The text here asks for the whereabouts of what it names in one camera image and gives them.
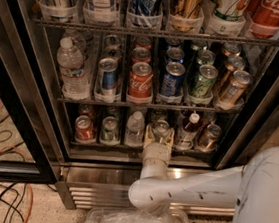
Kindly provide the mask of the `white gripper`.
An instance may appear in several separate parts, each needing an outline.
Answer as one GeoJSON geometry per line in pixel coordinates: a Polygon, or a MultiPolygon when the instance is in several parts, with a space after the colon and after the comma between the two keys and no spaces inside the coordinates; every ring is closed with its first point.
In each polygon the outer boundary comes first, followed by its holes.
{"type": "Polygon", "coordinates": [[[156,143],[155,136],[152,132],[152,126],[148,124],[145,129],[145,138],[143,149],[143,165],[140,178],[159,178],[165,180],[167,178],[167,167],[172,158],[171,151],[167,146],[173,146],[174,129],[170,128],[165,139],[165,145],[156,143]]]}

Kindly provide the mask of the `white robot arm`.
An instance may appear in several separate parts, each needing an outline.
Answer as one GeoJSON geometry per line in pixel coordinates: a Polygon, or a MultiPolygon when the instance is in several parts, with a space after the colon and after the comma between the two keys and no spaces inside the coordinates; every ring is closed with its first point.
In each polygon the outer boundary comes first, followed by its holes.
{"type": "Polygon", "coordinates": [[[233,223],[279,223],[279,146],[256,154],[246,165],[169,179],[168,148],[144,148],[140,179],[128,190],[137,208],[156,211],[173,202],[231,208],[233,223]]]}

